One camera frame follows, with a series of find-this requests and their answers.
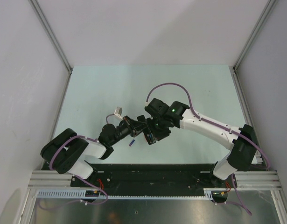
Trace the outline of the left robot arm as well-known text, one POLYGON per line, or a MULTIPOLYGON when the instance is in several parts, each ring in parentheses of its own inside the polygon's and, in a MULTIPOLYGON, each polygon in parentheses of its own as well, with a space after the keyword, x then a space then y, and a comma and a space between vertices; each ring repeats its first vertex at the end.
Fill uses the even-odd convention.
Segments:
POLYGON ((138 136, 147 128, 143 115, 137 120, 124 116, 118 126, 106 124, 97 139, 77 135, 71 128, 65 129, 45 145, 40 155, 51 170, 59 174, 77 175, 86 186, 93 186, 97 175, 88 163, 88 158, 107 159, 113 152, 113 145, 130 135, 138 136))

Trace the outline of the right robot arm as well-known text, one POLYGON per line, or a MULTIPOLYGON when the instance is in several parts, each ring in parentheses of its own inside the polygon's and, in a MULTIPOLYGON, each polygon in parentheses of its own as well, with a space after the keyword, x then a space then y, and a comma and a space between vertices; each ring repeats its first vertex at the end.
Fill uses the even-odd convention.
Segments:
POLYGON ((251 126, 239 128, 217 122, 194 113, 191 107, 178 101, 167 105, 154 98, 146 103, 145 111, 151 116, 146 119, 147 127, 144 130, 150 145, 168 137, 170 129, 176 127, 201 134, 229 150, 210 171, 209 182, 212 186, 221 187, 236 171, 249 171, 257 151, 257 139, 251 126))

